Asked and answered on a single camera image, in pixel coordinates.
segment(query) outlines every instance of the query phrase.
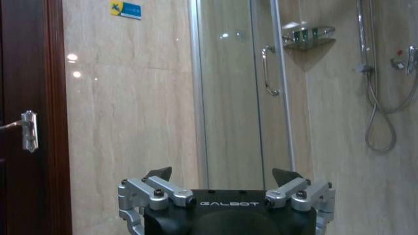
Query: sticker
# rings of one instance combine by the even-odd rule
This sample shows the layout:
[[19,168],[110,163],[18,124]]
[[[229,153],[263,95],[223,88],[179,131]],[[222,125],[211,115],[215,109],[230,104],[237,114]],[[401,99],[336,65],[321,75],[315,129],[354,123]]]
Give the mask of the sticker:
[[118,0],[111,0],[111,14],[134,19],[142,19],[142,6]]

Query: corner shelf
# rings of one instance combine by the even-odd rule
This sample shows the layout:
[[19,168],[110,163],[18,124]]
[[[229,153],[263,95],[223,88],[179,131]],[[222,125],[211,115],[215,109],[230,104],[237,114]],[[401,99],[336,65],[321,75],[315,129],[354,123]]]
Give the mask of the corner shelf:
[[309,51],[325,44],[336,42],[332,38],[336,32],[336,27],[322,26],[307,29],[301,29],[299,31],[293,31],[283,35],[283,47]]

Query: door handle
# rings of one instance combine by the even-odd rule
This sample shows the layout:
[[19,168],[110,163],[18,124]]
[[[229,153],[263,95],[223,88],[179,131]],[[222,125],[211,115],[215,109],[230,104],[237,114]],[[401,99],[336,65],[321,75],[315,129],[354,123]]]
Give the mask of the door handle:
[[38,142],[38,123],[36,123],[38,114],[31,110],[26,111],[22,114],[22,120],[0,126],[0,131],[12,129],[14,127],[22,126],[23,128],[23,149],[34,153],[39,148]]
[[275,53],[275,49],[273,46],[266,45],[262,50],[262,61],[263,61],[263,78],[265,78],[265,86],[267,89],[267,92],[273,96],[278,96],[281,94],[279,90],[273,90],[270,87],[270,77],[269,77],[269,67],[267,67],[267,52]]

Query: shower door handle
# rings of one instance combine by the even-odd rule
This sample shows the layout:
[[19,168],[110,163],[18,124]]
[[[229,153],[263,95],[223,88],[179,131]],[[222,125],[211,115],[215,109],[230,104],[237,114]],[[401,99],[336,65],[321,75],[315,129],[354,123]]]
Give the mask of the shower door handle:
[[270,86],[270,77],[269,77],[269,67],[267,67],[267,52],[275,53],[275,48],[270,45],[266,45],[262,50],[262,62],[263,62],[263,78],[265,78],[265,87],[267,92],[273,96],[278,96],[281,94],[279,90],[273,90]]

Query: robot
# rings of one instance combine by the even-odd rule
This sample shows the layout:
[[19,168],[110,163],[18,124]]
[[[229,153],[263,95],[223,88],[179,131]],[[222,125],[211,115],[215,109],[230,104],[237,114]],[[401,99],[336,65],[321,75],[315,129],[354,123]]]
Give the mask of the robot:
[[171,167],[153,170],[119,185],[119,216],[133,235],[326,234],[334,220],[332,183],[274,169],[277,189],[190,190],[169,182],[171,172]]

